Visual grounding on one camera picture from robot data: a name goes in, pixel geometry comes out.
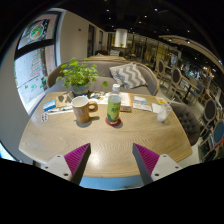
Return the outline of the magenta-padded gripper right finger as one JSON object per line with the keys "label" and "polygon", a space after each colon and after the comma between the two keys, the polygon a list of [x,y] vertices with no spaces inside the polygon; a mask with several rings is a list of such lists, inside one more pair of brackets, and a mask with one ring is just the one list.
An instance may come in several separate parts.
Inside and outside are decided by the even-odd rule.
{"label": "magenta-padded gripper right finger", "polygon": [[133,144],[132,153],[145,185],[181,170],[181,167],[167,154],[158,155],[136,143]]}

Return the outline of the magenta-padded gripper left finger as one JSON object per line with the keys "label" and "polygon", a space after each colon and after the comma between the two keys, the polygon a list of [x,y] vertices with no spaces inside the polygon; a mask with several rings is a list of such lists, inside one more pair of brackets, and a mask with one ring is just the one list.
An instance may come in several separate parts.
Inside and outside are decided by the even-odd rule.
{"label": "magenta-padded gripper left finger", "polygon": [[56,176],[79,185],[91,154],[91,144],[82,145],[66,155],[57,154],[43,167]]}

